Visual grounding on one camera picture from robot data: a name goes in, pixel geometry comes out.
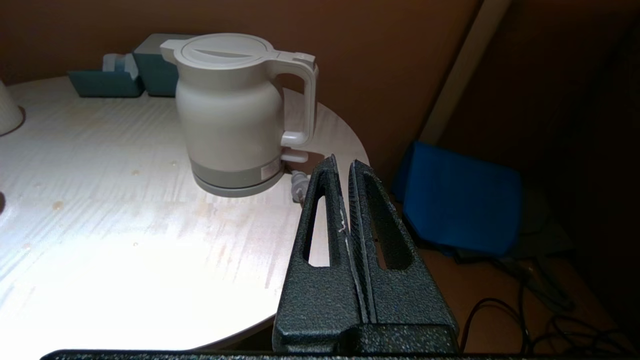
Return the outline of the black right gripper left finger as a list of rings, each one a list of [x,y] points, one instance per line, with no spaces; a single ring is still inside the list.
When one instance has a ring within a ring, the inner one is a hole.
[[[329,265],[325,267],[309,262],[320,199],[326,207]],[[338,353],[343,333],[364,321],[362,287],[356,277],[338,162],[331,155],[310,176],[273,323],[273,350]]]

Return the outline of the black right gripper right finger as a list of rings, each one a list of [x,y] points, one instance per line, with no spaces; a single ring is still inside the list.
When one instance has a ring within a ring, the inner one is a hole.
[[[457,321],[427,270],[381,180],[349,167],[351,269],[360,321],[357,353],[458,353]]]

